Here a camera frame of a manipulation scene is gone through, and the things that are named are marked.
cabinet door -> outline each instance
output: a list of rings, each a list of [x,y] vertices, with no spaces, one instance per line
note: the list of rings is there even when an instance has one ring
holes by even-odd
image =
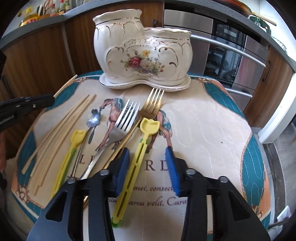
[[[76,74],[84,74],[101,69],[94,52],[95,24],[92,19],[102,13],[120,9],[140,9],[142,10],[141,22],[144,27],[153,27],[154,19],[156,19],[156,27],[163,27],[164,2],[116,3],[69,19],[65,23],[65,27],[69,51]]]
[[[2,51],[7,58],[0,80],[0,101],[55,94],[73,76],[59,25],[31,32]],[[7,158],[16,155],[40,111],[6,130]]]
[[[251,127],[264,127],[279,106],[293,75],[292,68],[278,52],[269,48],[266,68],[244,110]]]

screw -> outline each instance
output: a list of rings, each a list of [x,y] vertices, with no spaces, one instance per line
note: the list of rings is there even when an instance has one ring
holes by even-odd
[[[186,170],[186,174],[187,175],[194,175],[196,173],[196,170],[192,169],[192,168],[188,168]]]
[[[228,178],[225,177],[225,176],[222,176],[222,177],[219,177],[219,181],[220,181],[221,183],[226,183],[226,182],[228,182]]]
[[[109,174],[109,171],[107,169],[103,169],[103,170],[100,171],[101,176],[106,176],[108,174]]]
[[[70,177],[68,180],[67,180],[67,183],[75,183],[76,182],[76,178],[75,177]]]

ceramic saucer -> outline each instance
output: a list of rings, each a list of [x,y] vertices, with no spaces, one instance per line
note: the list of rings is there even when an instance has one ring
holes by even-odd
[[[100,76],[100,83],[108,88],[117,89],[117,90],[127,89],[127,88],[130,88],[130,87],[138,85],[138,84],[146,84],[151,87],[162,89],[165,92],[175,92],[175,91],[185,90],[191,84],[191,78],[187,74],[185,75],[183,83],[181,83],[179,85],[175,85],[175,86],[158,85],[158,84],[152,83],[148,80],[135,80],[135,81],[126,82],[126,83],[122,83],[122,84],[112,84],[109,82],[108,79],[109,79],[109,77],[107,77],[105,75],[105,73],[103,73]]]

fork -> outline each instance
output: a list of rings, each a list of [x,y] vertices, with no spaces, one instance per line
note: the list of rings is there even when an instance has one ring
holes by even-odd
[[[109,166],[110,162],[120,152],[120,150],[125,147],[126,143],[130,139],[130,137],[133,135],[133,133],[135,132],[135,130],[137,129],[138,125],[140,124],[140,122],[143,120],[144,117],[147,118],[147,119],[154,119],[156,117],[157,113],[160,110],[161,101],[162,101],[162,97],[163,97],[163,93],[164,93],[164,91],[162,91],[162,93],[160,95],[160,91],[161,91],[161,89],[155,89],[155,88],[153,88],[151,90],[151,92],[150,92],[150,94],[149,94],[149,96],[148,96],[145,104],[143,105],[142,109],[139,110],[139,112],[138,112],[140,118],[132,126],[132,128],[130,129],[130,131],[126,134],[125,138],[121,141],[121,143],[118,145],[118,147],[116,148],[116,150],[109,157],[109,159],[105,163],[103,169],[106,169]]]
[[[130,102],[130,100],[127,101],[126,105],[124,106],[123,110],[121,111],[114,127],[112,128],[112,130],[109,134],[109,139],[106,141],[106,144],[99,149],[97,154],[94,156],[94,158],[92,159],[90,164],[87,166],[87,168],[85,169],[85,171],[81,175],[80,179],[88,178],[91,170],[94,168],[94,166],[98,162],[100,156],[105,151],[105,149],[110,144],[112,144],[116,141],[120,141],[122,138],[124,138],[125,135],[132,128],[132,125],[137,117],[137,114],[138,114],[138,111],[140,108],[140,104],[138,104],[138,106],[137,106],[137,102],[136,103],[132,102],[132,104],[128,108],[129,102]]]

horse illustration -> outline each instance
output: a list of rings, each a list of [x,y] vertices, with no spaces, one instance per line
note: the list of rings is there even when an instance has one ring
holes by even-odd
[[[115,125],[121,111],[123,110],[123,108],[125,106],[125,102],[124,102],[123,99],[120,99],[120,98],[105,99],[103,104],[100,106],[99,109],[103,110],[108,105],[111,105],[109,119],[107,121],[107,125],[108,125],[108,122],[110,122],[110,125],[109,125],[109,128],[108,128],[107,132],[105,133],[105,137],[103,138],[100,145],[97,147],[97,150],[100,149],[103,145],[106,144],[106,141],[109,138],[110,132],[111,132],[112,128],[114,127],[114,125]],[[158,130],[158,134],[162,135],[166,139],[167,145],[172,147],[172,142],[170,140],[171,136],[173,135],[172,126],[170,124],[170,121],[169,121],[166,113],[164,111],[160,110],[157,113],[157,116],[154,118],[154,120],[160,122],[160,127],[159,127],[159,130]],[[150,144],[147,147],[146,153],[148,153],[151,150],[156,137],[157,137],[157,133],[154,134],[151,137],[151,141],[150,141]],[[120,142],[115,142],[112,149],[115,150],[117,148],[117,146],[119,145],[119,143]]]

